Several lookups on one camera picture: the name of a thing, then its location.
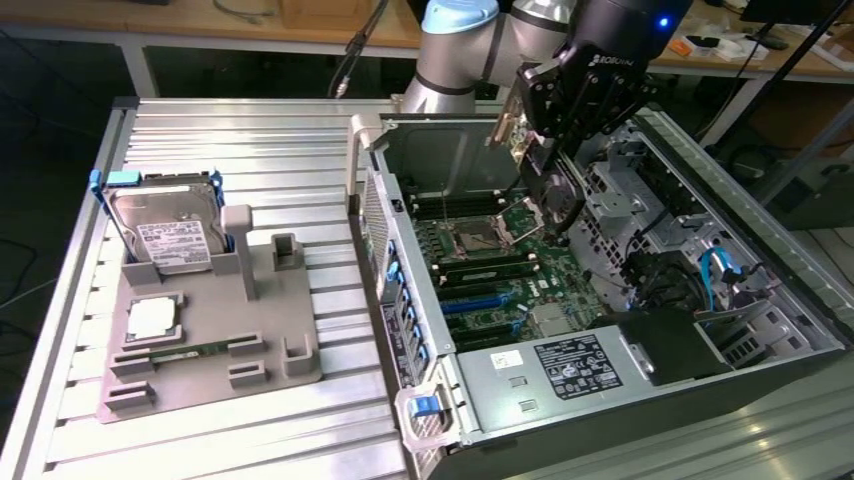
sticker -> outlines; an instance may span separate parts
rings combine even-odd
[[[502,368],[518,367],[522,365],[522,354],[519,350],[510,350],[508,352],[498,352],[490,355],[492,359],[492,366],[495,370],[500,370]]]
[[[136,227],[145,251],[157,267],[207,263],[211,251],[201,222],[151,223]]]
[[[562,400],[622,387],[619,375],[595,335],[538,345],[534,351],[551,388]]]

aluminum extrusion table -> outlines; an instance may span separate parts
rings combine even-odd
[[[2,479],[403,479],[344,211],[349,115],[387,101],[143,100],[96,166],[216,167],[260,243],[307,246],[324,379],[101,425],[93,417],[121,242],[87,196],[0,459]],[[738,412],[519,478],[831,478],[854,469],[854,358]]]

